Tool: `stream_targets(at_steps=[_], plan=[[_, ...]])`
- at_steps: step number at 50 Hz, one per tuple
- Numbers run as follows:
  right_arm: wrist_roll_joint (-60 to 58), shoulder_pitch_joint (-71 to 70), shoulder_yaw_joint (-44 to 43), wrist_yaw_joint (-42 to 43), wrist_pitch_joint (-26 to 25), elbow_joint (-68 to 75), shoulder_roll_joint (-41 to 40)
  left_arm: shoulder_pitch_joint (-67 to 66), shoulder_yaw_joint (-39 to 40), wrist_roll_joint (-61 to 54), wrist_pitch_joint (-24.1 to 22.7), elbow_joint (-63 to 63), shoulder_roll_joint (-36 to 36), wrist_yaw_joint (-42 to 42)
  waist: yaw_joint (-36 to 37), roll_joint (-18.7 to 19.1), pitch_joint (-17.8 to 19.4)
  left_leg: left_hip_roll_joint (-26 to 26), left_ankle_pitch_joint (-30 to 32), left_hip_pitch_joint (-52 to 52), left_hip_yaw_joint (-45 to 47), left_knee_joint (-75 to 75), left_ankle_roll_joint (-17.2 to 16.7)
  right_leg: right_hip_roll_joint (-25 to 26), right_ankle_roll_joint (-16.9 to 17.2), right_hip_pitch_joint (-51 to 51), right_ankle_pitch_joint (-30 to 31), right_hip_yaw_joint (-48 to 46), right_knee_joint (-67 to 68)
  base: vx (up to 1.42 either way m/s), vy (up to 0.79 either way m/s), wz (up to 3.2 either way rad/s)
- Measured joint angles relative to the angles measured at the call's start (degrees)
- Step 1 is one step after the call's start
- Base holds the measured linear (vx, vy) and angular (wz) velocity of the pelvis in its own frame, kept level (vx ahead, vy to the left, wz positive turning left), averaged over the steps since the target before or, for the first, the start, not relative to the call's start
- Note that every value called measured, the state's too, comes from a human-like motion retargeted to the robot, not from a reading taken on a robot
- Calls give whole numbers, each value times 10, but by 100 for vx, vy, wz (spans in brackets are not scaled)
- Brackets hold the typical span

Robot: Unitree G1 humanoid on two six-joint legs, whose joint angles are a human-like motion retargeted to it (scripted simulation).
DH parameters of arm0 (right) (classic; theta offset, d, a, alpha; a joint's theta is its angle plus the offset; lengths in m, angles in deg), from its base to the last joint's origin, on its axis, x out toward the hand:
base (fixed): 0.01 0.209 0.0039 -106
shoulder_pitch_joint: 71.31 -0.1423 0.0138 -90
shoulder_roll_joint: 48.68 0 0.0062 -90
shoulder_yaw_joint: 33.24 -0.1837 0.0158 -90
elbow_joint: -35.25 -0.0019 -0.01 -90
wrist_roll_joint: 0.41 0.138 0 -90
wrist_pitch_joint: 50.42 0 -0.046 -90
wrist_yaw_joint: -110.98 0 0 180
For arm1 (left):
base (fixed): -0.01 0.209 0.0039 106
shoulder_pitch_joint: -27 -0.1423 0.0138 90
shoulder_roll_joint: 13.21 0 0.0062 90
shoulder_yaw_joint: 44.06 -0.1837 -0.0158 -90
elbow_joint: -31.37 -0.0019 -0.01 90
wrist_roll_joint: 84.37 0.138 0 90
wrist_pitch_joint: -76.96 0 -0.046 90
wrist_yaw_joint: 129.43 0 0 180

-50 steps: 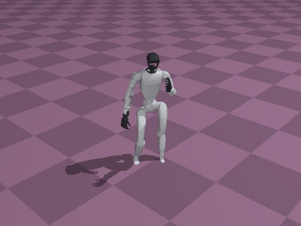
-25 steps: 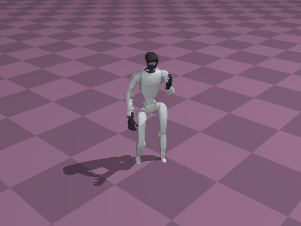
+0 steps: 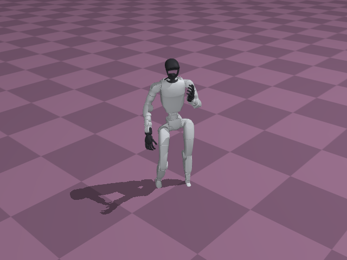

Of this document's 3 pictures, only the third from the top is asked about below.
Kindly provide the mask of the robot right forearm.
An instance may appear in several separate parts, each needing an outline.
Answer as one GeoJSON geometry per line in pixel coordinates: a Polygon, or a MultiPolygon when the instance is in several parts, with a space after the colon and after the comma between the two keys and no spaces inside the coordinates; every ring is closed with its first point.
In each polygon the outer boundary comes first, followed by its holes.
{"type": "Polygon", "coordinates": [[[145,104],[143,107],[143,117],[144,117],[144,126],[145,126],[145,133],[149,132],[149,128],[152,127],[152,122],[151,122],[151,113],[148,112],[148,105],[145,104]]]}

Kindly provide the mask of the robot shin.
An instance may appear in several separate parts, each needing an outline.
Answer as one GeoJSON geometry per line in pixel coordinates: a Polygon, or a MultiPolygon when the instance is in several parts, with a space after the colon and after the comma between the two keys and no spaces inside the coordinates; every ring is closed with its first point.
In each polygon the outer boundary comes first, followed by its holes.
{"type": "Polygon", "coordinates": [[[192,156],[187,156],[187,159],[183,159],[183,168],[185,173],[185,183],[190,183],[190,173],[192,170],[192,156]]]}
{"type": "Polygon", "coordinates": [[[161,167],[159,167],[159,161],[158,161],[158,165],[157,165],[157,180],[156,181],[158,181],[158,180],[160,180],[161,181],[161,179],[164,177],[164,175],[165,175],[165,170],[160,170],[160,168],[161,167]]]}

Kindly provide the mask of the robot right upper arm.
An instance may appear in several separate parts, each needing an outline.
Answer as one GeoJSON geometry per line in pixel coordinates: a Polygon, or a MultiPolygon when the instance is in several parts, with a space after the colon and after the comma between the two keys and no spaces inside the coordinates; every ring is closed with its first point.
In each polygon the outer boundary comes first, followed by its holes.
{"type": "Polygon", "coordinates": [[[146,101],[145,101],[145,104],[147,104],[149,107],[148,112],[153,111],[152,102],[155,99],[156,93],[160,92],[161,85],[162,85],[161,82],[155,82],[150,86],[150,90],[149,90],[149,93],[148,93],[148,95],[146,97],[146,101]]]}

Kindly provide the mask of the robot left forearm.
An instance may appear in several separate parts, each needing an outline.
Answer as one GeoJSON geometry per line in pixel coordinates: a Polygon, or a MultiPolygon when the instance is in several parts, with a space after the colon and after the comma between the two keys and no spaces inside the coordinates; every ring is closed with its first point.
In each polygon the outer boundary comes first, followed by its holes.
{"type": "MultiPolygon", "coordinates": [[[[188,99],[188,96],[186,98],[186,100],[188,99]]],[[[202,106],[202,103],[200,100],[198,99],[193,99],[191,102],[188,102],[189,104],[191,104],[193,107],[198,107],[198,106],[202,106]]]]}

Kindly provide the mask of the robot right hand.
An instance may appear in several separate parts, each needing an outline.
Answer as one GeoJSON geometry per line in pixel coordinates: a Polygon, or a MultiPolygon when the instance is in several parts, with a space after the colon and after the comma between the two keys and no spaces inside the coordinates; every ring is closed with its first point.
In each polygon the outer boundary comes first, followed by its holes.
{"type": "Polygon", "coordinates": [[[152,138],[152,128],[150,127],[149,128],[149,132],[148,133],[145,133],[146,137],[145,137],[145,148],[147,150],[155,150],[154,146],[153,146],[153,143],[154,142],[156,145],[157,143],[154,141],[154,139],[152,138]],[[152,149],[153,148],[153,149],[152,149]]]}

